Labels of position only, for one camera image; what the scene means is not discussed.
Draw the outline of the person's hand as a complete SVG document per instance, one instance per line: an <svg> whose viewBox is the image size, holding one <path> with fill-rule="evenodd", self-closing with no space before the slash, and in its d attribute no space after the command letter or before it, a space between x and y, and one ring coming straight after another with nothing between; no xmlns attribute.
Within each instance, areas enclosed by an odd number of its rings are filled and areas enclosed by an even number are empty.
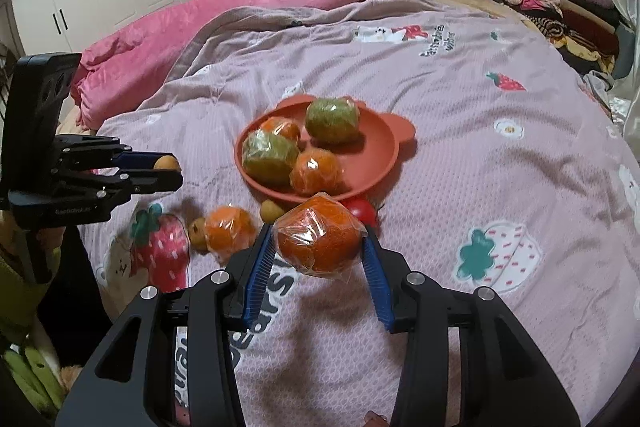
<svg viewBox="0 0 640 427"><path fill-rule="evenodd" d="M367 411L363 427L388 427L388 421L384 416L378 415L373 411Z"/></svg>

